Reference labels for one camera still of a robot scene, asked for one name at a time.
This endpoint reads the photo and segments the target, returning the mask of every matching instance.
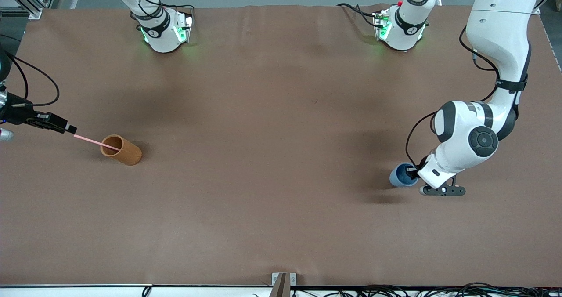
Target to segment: pink stick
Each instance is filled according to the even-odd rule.
[[[78,139],[81,139],[81,140],[84,140],[84,141],[88,141],[88,142],[95,143],[95,144],[97,144],[97,145],[101,145],[102,147],[106,147],[106,148],[108,148],[108,149],[113,149],[113,150],[115,150],[115,151],[119,151],[119,149],[116,148],[116,147],[112,147],[111,145],[105,145],[104,143],[97,142],[97,141],[93,141],[92,139],[88,139],[88,138],[85,138],[85,137],[81,137],[80,135],[77,135],[77,134],[75,134],[74,137],[75,137],[75,138],[78,138]]]

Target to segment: brown paper sheet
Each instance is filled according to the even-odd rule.
[[[520,118],[466,195],[388,183],[417,119],[494,85],[458,44],[469,11],[436,7],[403,53],[339,7],[203,9],[192,45],[157,54],[126,10],[45,10],[18,55],[58,81],[48,111],[143,160],[5,125],[0,283],[562,285],[562,78],[538,16]],[[411,153],[437,144],[425,123]]]

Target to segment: green led light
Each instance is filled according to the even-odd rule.
[[[149,43],[148,42],[148,38],[146,37],[146,33],[144,33],[144,29],[140,29],[140,32],[142,33],[142,35],[144,36],[144,42]]]
[[[379,34],[379,37],[383,40],[386,40],[386,38],[388,37],[388,33],[390,32],[391,28],[392,28],[392,26],[390,25],[390,22],[388,22],[387,25],[385,25],[383,28],[381,28],[381,33]]]
[[[182,29],[182,28],[176,28],[176,27],[174,27],[174,29],[175,29],[175,33],[176,33],[176,36],[177,36],[177,40],[180,41],[180,42],[185,41],[186,40],[185,30]]]
[[[420,34],[418,35],[418,40],[422,38],[423,29],[425,29],[425,25],[423,25],[420,29]]]

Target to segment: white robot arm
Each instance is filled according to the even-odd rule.
[[[389,47],[406,51],[422,38],[436,0],[404,0],[375,15],[375,36]]]
[[[188,42],[193,17],[164,6],[160,0],[122,0],[139,22],[144,40],[154,51],[171,52]]]
[[[515,126],[521,92],[527,82],[530,44],[526,29],[536,0],[476,0],[466,27],[468,40],[495,63],[497,80],[491,100],[448,101],[432,121],[441,144],[417,166],[393,171],[393,185],[427,183],[423,195],[463,195],[447,185],[455,175],[489,159]]]

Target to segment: black strap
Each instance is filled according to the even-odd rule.
[[[488,104],[484,103],[483,101],[477,101],[477,103],[479,103],[482,106],[482,109],[484,110],[484,125],[486,127],[491,128],[492,125],[494,124],[494,113],[492,112],[492,109]]]
[[[408,3],[410,3],[411,5],[414,6],[423,6],[425,5],[425,3],[427,3],[429,0],[422,0],[422,1],[415,1],[415,0],[406,0]]]
[[[401,27],[404,30],[404,34],[408,36],[415,35],[419,31],[419,29],[421,29],[423,25],[425,25],[425,21],[417,25],[412,25],[411,23],[405,22],[404,19],[400,17],[400,8],[396,9],[396,13],[394,16],[396,19],[396,25],[398,25],[398,27]]]
[[[135,16],[135,18],[137,20],[150,20],[150,19],[154,19],[154,18],[158,18],[161,16],[161,13],[163,11],[163,7],[162,5],[158,5],[158,8],[151,13],[150,15],[137,15],[137,14],[133,14]]]
[[[167,29],[168,26],[170,25],[170,14],[167,12],[164,13],[166,14],[166,19],[162,23],[160,23],[160,25],[157,25],[156,27],[153,28],[144,27],[144,25],[141,25],[141,28],[147,35],[149,35],[150,37],[162,36],[162,32],[164,32],[164,30]]]
[[[506,81],[506,80],[503,80],[503,79],[497,79],[496,80],[496,87],[507,89],[508,91],[513,92],[513,93],[515,93],[516,91],[523,91],[525,89],[526,81],[527,81],[528,77],[529,77],[529,75],[526,74],[525,79],[523,81],[520,81],[520,82],[511,82],[511,81]]]

